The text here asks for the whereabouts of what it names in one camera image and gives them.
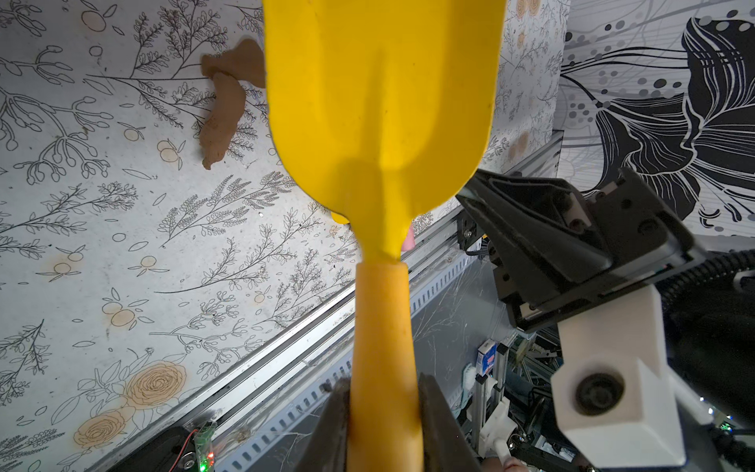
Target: black bracket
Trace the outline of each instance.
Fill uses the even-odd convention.
[[[563,179],[478,170],[456,196],[490,238],[512,325],[533,332],[704,260],[643,180],[620,172],[585,198]]]
[[[584,472],[585,470],[527,443],[512,442],[512,444],[514,447],[511,455],[520,461],[526,462],[527,465],[547,470],[547,472]]]
[[[482,235],[485,234],[485,232],[482,231],[482,228],[477,226],[474,218],[464,210],[459,213],[459,218],[456,220],[456,227],[456,238],[459,242],[459,248],[462,251],[469,249],[477,239],[480,239]]]
[[[480,472],[438,382],[420,374],[425,472]],[[295,472],[344,472],[349,424],[350,379],[336,382]]]

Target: pink object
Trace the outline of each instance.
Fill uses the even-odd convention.
[[[406,239],[401,243],[401,252],[411,251],[414,249],[414,228],[409,225],[409,231],[406,233]]]

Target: floral wallpaper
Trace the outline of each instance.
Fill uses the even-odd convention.
[[[510,2],[483,167],[547,142],[567,10]],[[359,249],[285,173],[264,89],[201,166],[199,58],[264,46],[259,3],[0,0],[0,27],[0,472],[81,472],[351,283]]]
[[[559,176],[585,192],[634,168],[697,234],[755,235],[755,8],[575,0]]]

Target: brown clay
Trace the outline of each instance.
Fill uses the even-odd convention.
[[[223,160],[228,145],[236,133],[236,125],[244,114],[246,93],[239,81],[222,72],[212,76],[215,84],[215,106],[199,133],[199,145],[205,151],[202,165],[207,170]]]
[[[202,75],[214,77],[217,72],[250,82],[254,87],[265,88],[265,55],[256,42],[245,39],[218,57],[202,56]]]

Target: small box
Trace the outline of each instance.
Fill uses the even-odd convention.
[[[488,339],[477,348],[477,375],[485,376],[493,369],[495,362],[495,348],[498,343]]]

